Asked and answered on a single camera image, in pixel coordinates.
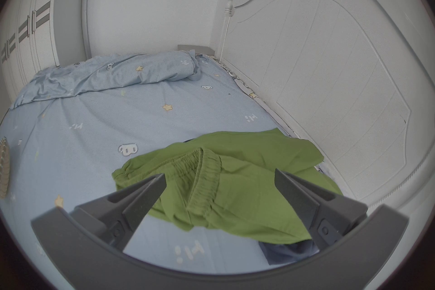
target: dark blue cloth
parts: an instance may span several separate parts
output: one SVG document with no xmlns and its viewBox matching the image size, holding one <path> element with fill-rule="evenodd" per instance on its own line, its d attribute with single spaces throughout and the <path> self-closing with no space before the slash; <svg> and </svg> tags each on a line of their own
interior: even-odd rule
<svg viewBox="0 0 435 290">
<path fill-rule="evenodd" d="M 288 245 L 258 243 L 269 265 L 281 265 L 301 261 L 319 251 L 311 239 Z"/>
</svg>

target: gray stripe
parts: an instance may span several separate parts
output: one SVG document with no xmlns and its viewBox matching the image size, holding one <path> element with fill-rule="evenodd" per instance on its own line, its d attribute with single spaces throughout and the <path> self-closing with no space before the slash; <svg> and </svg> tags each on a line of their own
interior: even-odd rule
<svg viewBox="0 0 435 290">
<path fill-rule="evenodd" d="M 20 27 L 18 28 L 18 32 L 23 30 L 26 26 L 27 26 L 27 20 L 25 20 L 24 23 L 20 25 Z"/>
<path fill-rule="evenodd" d="M 21 41 L 24 40 L 24 38 L 26 38 L 28 36 L 28 32 L 27 30 L 19 37 L 18 39 L 18 43 L 20 43 Z"/>
<path fill-rule="evenodd" d="M 44 12 L 46 9 L 50 7 L 50 1 L 47 2 L 45 5 L 42 5 L 39 10 L 36 10 L 36 16 L 39 16 L 42 12 Z"/>
<path fill-rule="evenodd" d="M 42 17 L 39 21 L 36 22 L 36 27 L 40 26 L 41 24 L 44 24 L 49 19 L 50 19 L 50 14 L 47 13 L 44 17 Z"/>
</svg>

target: cabinet handle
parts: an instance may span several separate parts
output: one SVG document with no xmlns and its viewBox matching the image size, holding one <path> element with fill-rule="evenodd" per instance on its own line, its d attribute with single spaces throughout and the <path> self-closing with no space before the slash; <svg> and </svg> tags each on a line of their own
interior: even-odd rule
<svg viewBox="0 0 435 290">
<path fill-rule="evenodd" d="M 27 15 L 27 37 L 30 36 L 30 16 Z"/>
<path fill-rule="evenodd" d="M 36 29 L 35 18 L 36 18 L 36 12 L 32 11 L 32 34 L 35 32 Z"/>
</svg>

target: headboard panel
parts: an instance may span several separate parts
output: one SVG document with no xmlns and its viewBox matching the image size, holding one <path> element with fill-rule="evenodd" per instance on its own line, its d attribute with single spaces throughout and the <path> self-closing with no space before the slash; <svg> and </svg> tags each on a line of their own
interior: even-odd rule
<svg viewBox="0 0 435 290">
<path fill-rule="evenodd" d="M 421 185 L 435 139 L 429 72 L 377 0 L 234 0 L 222 62 L 367 204 Z M 389 4 L 389 11 L 394 4 Z"/>
</svg>

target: green clothing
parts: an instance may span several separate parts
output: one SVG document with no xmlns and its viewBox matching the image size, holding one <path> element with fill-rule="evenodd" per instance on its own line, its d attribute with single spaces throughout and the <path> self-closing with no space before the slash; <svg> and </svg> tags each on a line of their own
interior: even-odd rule
<svg viewBox="0 0 435 290">
<path fill-rule="evenodd" d="M 117 189 L 165 173 L 167 187 L 149 214 L 189 231 L 222 229 L 273 244 L 310 239 L 295 211 L 275 188 L 275 168 L 340 193 L 313 166 L 323 156 L 308 140 L 274 129 L 216 132 L 137 156 L 113 174 Z"/>
</svg>

